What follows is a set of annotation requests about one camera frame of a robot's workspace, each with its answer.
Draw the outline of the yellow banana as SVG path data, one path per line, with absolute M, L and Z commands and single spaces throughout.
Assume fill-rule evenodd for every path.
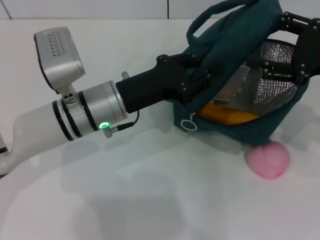
M 248 111 L 224 107 L 213 103 L 206 104 L 197 112 L 197 115 L 208 121 L 222 125 L 238 125 L 259 118 L 258 115 Z

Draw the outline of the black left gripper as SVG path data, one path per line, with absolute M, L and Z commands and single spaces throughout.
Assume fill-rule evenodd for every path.
M 161 101 L 191 102 L 193 97 L 211 85 L 212 75 L 206 70 L 200 77 L 188 77 L 187 68 L 194 67 L 197 58 L 191 52 L 160 55 L 156 65 L 143 73 L 116 83 L 116 88 L 128 113 L 133 113 Z

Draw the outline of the clear plastic box blue lid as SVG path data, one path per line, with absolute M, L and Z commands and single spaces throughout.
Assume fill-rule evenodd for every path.
M 260 68 L 240 66 L 210 103 L 253 113 L 261 77 Z

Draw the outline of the dark teal zipper lunch bag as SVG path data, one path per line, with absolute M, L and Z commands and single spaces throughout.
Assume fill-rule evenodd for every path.
M 246 57 L 276 30 L 282 16 L 279 0 L 225 0 L 209 7 L 192 22 L 186 33 L 189 46 L 185 53 L 194 54 L 199 65 L 187 70 L 189 77 L 198 78 L 216 64 L 221 64 L 222 75 L 212 79 L 210 87 L 190 103 L 173 103 L 176 127 L 182 129 L 182 121 L 198 112 L 223 88 Z M 193 122 L 198 131 L 219 132 L 253 147 L 264 145 L 308 86 L 299 86 L 293 99 L 284 106 L 247 123 L 227 126 L 200 116 Z

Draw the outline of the pink peach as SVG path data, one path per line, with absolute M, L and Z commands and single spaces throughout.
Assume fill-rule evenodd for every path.
M 259 177 L 275 180 L 287 171 L 291 159 L 288 149 L 282 143 L 270 141 L 264 145 L 252 147 L 246 154 L 245 162 Z

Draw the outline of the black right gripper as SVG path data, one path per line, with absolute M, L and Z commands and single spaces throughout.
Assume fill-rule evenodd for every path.
M 320 18 L 310 19 L 285 11 L 277 29 L 298 35 L 293 65 L 253 53 L 246 59 L 246 66 L 262 69 L 264 80 L 294 81 L 298 86 L 306 84 L 311 77 L 320 76 Z

